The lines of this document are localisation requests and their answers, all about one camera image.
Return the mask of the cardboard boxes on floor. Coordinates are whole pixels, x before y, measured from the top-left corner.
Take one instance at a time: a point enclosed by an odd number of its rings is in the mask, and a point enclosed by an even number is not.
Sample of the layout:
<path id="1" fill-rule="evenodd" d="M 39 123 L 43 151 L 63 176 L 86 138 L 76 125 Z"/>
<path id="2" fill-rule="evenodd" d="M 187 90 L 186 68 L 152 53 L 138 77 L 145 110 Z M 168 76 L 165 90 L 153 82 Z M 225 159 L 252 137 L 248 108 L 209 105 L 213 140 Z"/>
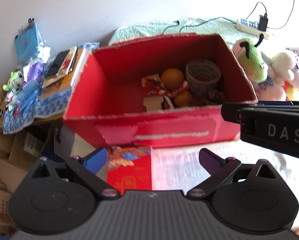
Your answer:
<path id="1" fill-rule="evenodd" d="M 11 236 L 16 230 L 9 202 L 42 148 L 43 142 L 27 131 L 4 135 L 0 130 L 0 236 Z"/>

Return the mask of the orange wooden gourd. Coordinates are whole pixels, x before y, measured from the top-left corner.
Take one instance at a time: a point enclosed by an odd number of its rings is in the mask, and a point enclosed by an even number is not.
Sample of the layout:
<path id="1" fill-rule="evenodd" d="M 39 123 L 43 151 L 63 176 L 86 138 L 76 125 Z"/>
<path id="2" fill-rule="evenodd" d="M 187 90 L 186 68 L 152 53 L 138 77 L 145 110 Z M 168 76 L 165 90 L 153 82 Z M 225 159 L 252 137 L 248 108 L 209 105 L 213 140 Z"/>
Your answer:
<path id="1" fill-rule="evenodd" d="M 165 70 L 160 80 L 167 90 L 168 97 L 174 101 L 177 107 L 188 107 L 192 96 L 188 91 L 188 83 L 182 71 L 176 68 Z"/>

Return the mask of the blue checkered cloth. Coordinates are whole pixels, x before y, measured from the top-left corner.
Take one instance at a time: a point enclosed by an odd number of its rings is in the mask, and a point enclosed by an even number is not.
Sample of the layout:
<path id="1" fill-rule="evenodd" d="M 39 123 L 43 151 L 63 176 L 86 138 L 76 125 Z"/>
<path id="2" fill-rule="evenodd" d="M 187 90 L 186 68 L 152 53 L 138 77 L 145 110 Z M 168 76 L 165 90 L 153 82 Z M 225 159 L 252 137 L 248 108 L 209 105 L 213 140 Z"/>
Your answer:
<path id="1" fill-rule="evenodd" d="M 86 47 L 88 49 L 88 54 L 90 54 L 92 50 L 98 48 L 99 45 L 100 44 L 98 42 L 84 43 L 78 48 Z M 43 65 L 43 75 L 40 83 L 37 83 L 35 80 L 31 80 L 28 83 L 24 82 L 22 87 L 19 89 L 6 91 L 6 107 L 2 124 L 2 131 L 4 134 L 19 132 L 25 127 L 31 125 L 37 118 L 46 119 L 53 115 L 62 113 L 66 109 L 72 89 L 68 92 L 61 93 L 60 95 L 54 95 L 51 98 L 39 100 L 42 92 L 43 81 L 55 59 L 48 59 L 49 55 L 50 48 L 41 47 L 38 57 L 28 62 L 28 64 L 40 62 Z M 23 72 L 23 67 L 28 64 L 22 65 L 19 70 Z"/>

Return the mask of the black smartphone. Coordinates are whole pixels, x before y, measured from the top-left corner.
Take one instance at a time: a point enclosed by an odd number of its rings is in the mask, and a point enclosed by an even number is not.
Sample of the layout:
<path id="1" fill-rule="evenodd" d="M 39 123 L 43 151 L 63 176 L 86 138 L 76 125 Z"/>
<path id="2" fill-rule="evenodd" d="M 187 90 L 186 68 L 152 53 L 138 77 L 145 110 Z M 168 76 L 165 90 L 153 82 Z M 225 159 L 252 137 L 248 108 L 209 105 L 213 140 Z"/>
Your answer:
<path id="1" fill-rule="evenodd" d="M 58 71 L 60 70 L 64 60 L 66 59 L 68 53 L 70 50 L 61 51 L 54 59 L 53 63 L 51 64 L 51 67 L 49 68 L 45 78 L 49 79 L 53 76 L 56 76 L 58 74 Z"/>

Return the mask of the red gift box lid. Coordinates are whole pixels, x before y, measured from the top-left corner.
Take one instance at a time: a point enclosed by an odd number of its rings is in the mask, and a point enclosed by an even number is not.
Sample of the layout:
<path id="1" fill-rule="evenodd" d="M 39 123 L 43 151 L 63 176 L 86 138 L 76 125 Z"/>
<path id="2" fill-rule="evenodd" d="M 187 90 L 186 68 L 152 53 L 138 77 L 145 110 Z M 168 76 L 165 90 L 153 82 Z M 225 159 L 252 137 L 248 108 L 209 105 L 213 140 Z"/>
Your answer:
<path id="1" fill-rule="evenodd" d="M 109 149 L 107 183 L 121 194 L 126 190 L 151 190 L 151 153 L 150 146 Z"/>

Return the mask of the purple tissue pack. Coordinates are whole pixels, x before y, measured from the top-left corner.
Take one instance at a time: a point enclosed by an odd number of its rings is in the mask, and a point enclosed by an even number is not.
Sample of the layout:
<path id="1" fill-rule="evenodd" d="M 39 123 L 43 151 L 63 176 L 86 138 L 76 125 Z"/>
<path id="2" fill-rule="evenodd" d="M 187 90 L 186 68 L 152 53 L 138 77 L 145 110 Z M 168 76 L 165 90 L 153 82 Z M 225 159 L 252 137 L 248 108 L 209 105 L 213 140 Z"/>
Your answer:
<path id="1" fill-rule="evenodd" d="M 43 65 L 40 62 L 28 64 L 23 67 L 23 78 L 25 83 L 28 83 L 31 80 L 35 80 L 37 83 L 40 83 L 42 75 Z"/>

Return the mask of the brown tape roll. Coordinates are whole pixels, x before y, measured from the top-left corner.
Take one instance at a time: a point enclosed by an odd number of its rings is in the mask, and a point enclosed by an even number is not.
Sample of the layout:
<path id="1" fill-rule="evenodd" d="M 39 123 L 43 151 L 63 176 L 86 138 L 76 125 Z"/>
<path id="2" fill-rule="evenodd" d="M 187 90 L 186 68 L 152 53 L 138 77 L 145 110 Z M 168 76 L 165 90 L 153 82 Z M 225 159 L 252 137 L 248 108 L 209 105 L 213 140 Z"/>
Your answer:
<path id="1" fill-rule="evenodd" d="M 221 80 L 220 68 L 210 60 L 193 60 L 185 67 L 189 90 L 195 96 L 205 96 L 217 87 Z"/>

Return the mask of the black power adapter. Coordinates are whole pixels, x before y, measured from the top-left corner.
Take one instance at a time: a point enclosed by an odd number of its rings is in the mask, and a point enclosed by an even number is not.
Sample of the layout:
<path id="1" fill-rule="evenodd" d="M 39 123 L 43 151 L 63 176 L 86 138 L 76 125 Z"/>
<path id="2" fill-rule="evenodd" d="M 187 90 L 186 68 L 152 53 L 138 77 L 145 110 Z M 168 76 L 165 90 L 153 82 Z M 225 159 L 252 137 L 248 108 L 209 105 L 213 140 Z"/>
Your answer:
<path id="1" fill-rule="evenodd" d="M 267 30 L 268 18 L 267 14 L 260 15 L 258 20 L 258 30 L 265 32 Z"/>

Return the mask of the blue hanging bag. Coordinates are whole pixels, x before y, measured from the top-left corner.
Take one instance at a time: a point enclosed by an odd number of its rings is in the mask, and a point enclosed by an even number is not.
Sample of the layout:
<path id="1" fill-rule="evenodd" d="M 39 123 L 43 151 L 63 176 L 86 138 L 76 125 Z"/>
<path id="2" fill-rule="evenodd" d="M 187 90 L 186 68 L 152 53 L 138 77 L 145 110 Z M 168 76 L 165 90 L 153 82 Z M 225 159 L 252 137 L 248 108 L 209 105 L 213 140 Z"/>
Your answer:
<path id="1" fill-rule="evenodd" d="M 42 38 L 34 18 L 28 19 L 28 25 L 19 29 L 14 39 L 18 64 L 30 60 L 38 54 Z"/>

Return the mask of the green caterpillar plush toy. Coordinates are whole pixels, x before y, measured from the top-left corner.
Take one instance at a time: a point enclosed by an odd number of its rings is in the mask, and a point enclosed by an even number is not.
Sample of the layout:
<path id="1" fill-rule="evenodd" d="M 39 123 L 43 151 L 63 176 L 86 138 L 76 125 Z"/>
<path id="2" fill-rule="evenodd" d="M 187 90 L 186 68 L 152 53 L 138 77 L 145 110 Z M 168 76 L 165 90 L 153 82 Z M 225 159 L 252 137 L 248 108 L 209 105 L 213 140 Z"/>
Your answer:
<path id="1" fill-rule="evenodd" d="M 257 43 L 249 38 L 238 40 L 232 48 L 237 61 L 245 71 L 248 79 L 255 83 L 261 83 L 267 79 L 268 66 L 262 58 L 260 44 L 264 39 L 261 33 Z"/>

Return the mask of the stack of books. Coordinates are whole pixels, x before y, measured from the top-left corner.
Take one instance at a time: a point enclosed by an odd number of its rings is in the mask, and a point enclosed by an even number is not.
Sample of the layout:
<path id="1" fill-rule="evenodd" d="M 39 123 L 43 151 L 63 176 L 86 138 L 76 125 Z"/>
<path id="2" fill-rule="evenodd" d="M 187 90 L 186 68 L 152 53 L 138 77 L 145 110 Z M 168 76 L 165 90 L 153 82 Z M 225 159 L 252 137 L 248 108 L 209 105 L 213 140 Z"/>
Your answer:
<path id="1" fill-rule="evenodd" d="M 88 49 L 86 47 L 78 48 L 77 46 L 73 46 L 69 50 L 58 74 L 52 78 L 44 79 L 39 100 L 68 92 L 74 86 L 88 54 Z"/>

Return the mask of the yellow white plush toy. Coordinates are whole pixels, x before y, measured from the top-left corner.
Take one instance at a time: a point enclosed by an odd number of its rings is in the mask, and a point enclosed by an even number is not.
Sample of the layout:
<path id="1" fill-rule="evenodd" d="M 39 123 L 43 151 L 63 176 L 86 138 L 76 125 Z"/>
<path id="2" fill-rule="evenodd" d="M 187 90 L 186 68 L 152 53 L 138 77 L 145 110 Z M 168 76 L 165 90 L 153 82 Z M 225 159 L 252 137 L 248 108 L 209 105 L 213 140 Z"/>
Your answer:
<path id="1" fill-rule="evenodd" d="M 275 81 L 282 85 L 286 100 L 299 101 L 299 57 L 291 50 L 276 54 L 271 59 Z"/>

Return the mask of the pine cone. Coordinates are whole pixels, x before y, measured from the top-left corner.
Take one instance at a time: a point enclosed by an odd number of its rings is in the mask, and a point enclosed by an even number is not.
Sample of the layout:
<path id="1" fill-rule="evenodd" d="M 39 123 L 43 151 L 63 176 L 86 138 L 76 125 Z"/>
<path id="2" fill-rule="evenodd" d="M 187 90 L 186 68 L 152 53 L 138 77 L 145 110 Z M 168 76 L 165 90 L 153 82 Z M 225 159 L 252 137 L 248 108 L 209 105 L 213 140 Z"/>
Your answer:
<path id="1" fill-rule="evenodd" d="M 222 105 L 225 102 L 228 102 L 226 94 L 217 89 L 210 90 L 206 96 L 207 105 Z"/>

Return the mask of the red doll figure card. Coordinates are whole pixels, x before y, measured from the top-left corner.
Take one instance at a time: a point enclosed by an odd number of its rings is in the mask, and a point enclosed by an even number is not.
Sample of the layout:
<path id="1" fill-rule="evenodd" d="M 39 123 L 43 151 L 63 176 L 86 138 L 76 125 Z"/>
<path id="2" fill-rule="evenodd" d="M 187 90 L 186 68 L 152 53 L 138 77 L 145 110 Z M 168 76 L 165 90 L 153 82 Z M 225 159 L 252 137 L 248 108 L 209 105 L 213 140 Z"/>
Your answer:
<path id="1" fill-rule="evenodd" d="M 158 74 L 143 77 L 143 106 L 147 112 L 174 109 L 173 100 L 168 97 Z"/>

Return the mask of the white power strip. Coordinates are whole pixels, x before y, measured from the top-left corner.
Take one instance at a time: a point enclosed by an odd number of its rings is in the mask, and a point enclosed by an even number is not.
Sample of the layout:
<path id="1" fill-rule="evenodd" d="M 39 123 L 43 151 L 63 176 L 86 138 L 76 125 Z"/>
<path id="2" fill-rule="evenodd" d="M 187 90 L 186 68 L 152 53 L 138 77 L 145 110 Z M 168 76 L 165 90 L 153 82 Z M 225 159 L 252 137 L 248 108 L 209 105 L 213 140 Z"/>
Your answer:
<path id="1" fill-rule="evenodd" d="M 250 35 L 254 35 L 254 36 L 257 36 L 259 37 L 261 34 L 264 35 L 264 38 L 265 39 L 269 39 L 269 34 L 265 31 L 260 31 L 258 29 L 258 23 L 257 22 L 252 22 L 252 21 L 249 21 L 247 19 L 238 19 L 236 21 L 236 28 L 239 30 L 239 31 L 242 31 L 244 33 L 248 33 Z"/>

